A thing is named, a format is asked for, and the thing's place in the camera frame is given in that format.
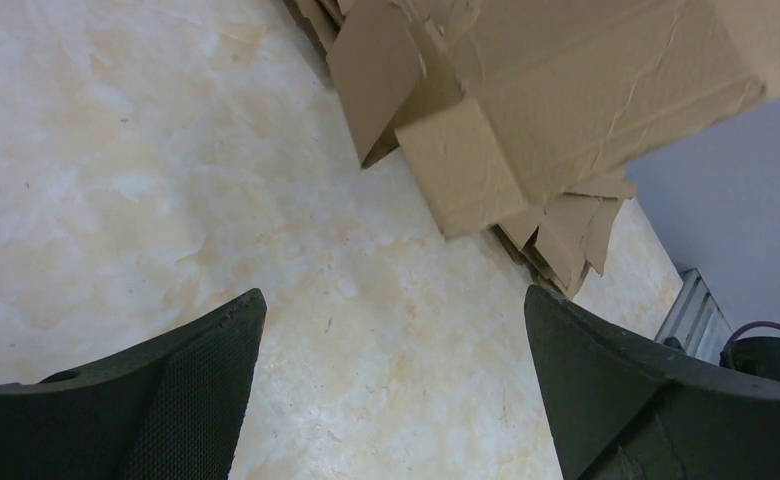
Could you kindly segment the cardboard box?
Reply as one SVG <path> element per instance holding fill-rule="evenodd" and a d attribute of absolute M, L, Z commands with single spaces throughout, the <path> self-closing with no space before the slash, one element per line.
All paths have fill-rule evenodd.
<path fill-rule="evenodd" d="M 780 98 L 780 1 L 357 1 L 327 62 L 453 238 Z"/>

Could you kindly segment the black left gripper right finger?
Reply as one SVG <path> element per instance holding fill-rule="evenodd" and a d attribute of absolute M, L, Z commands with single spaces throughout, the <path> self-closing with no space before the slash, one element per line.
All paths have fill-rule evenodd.
<path fill-rule="evenodd" d="M 567 479 L 780 479 L 780 381 L 716 366 L 540 286 L 524 316 Z"/>

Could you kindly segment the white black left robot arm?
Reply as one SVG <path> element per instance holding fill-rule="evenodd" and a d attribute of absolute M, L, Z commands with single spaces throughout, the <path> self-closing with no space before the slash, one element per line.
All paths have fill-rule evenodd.
<path fill-rule="evenodd" d="M 0 479 L 226 478 L 266 311 L 253 289 L 101 360 L 0 385 Z M 524 315 L 565 478 L 780 478 L 780 338 L 734 340 L 714 365 L 539 286 Z"/>

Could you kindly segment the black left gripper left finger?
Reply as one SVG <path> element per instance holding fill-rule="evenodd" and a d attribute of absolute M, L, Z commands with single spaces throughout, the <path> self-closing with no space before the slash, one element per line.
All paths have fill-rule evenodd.
<path fill-rule="evenodd" d="M 267 306 L 202 317 L 34 384 L 0 385 L 0 479 L 225 479 Z"/>

